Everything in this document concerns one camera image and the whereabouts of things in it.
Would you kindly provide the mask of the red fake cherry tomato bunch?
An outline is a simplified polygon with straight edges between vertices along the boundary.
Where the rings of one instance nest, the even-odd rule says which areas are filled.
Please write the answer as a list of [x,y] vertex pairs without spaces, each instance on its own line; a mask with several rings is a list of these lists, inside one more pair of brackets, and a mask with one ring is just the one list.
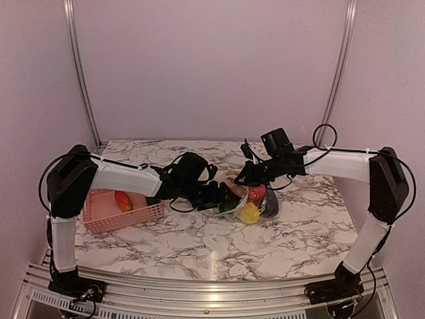
[[259,203],[266,194],[266,188],[264,185],[258,187],[236,185],[232,186],[231,190],[241,199],[246,199],[247,202],[252,202],[255,204]]

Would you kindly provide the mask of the clear zip top bag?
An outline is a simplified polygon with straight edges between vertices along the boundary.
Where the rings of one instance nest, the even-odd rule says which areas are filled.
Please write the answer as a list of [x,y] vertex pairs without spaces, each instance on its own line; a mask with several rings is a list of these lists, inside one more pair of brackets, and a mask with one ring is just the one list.
[[275,219],[281,209],[275,191],[269,190],[265,185],[258,187],[237,185],[234,182],[236,175],[235,170],[218,174],[216,180],[225,182],[229,187],[228,202],[202,211],[203,215],[247,225]]

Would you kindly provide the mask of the dark green fake avocado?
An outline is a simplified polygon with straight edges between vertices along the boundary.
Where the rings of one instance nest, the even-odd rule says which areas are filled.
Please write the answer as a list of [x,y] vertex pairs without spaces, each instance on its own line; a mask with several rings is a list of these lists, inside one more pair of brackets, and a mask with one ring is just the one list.
[[239,199],[232,199],[230,201],[226,201],[225,203],[221,203],[218,206],[218,210],[220,213],[227,213],[229,211],[233,211],[238,206],[240,200]]

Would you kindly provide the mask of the green fake cucumber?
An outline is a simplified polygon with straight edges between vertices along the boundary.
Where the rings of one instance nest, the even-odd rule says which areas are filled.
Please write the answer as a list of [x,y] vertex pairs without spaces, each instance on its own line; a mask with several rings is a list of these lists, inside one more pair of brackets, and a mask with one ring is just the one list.
[[152,198],[152,197],[146,197],[145,200],[146,200],[148,206],[157,205],[157,204],[161,203],[160,199],[156,199],[156,198]]

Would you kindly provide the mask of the red orange fake mango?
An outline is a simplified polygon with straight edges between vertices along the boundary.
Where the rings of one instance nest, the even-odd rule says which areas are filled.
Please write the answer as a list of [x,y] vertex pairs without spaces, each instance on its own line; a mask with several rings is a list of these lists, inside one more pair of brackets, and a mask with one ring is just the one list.
[[117,206],[123,213],[127,213],[133,210],[133,202],[126,192],[114,191],[114,199]]

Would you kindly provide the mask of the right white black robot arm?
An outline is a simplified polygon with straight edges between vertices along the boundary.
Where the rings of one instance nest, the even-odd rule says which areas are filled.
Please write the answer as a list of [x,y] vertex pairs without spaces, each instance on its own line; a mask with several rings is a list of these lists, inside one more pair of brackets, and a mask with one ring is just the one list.
[[284,175],[328,175],[369,185],[369,214],[329,283],[329,292],[334,297],[344,297],[382,248],[394,222],[404,214],[402,206],[409,194],[403,172],[405,164],[390,147],[379,151],[317,145],[295,148],[283,128],[262,135],[261,140],[269,159],[253,162],[251,156],[247,156],[245,166],[236,176],[237,184],[256,187],[269,185]]

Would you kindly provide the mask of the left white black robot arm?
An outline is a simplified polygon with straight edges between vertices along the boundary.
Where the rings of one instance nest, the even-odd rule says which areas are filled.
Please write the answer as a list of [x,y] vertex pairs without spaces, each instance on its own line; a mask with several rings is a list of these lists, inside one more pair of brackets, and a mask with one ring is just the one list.
[[215,181],[218,168],[193,152],[165,167],[132,165],[90,153],[83,145],[54,159],[42,174],[50,221],[51,278],[71,296],[84,290],[75,259],[75,227],[84,202],[93,189],[137,193],[158,200],[186,199],[202,211],[218,207],[229,193]]

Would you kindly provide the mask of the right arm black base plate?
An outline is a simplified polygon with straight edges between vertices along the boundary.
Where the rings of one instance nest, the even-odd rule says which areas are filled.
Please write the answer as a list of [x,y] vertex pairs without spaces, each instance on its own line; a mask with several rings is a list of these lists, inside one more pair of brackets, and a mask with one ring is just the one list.
[[332,302],[364,292],[360,273],[352,273],[343,263],[334,272],[334,278],[311,282],[305,286],[304,294],[311,304]]

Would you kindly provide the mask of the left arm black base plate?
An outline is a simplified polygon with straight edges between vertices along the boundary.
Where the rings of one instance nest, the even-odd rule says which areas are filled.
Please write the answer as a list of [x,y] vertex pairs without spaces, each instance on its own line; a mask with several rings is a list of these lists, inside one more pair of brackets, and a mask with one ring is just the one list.
[[75,302],[94,301],[100,303],[106,290],[106,283],[101,280],[81,277],[78,269],[68,272],[58,272],[54,265],[49,268],[50,291],[73,297]]

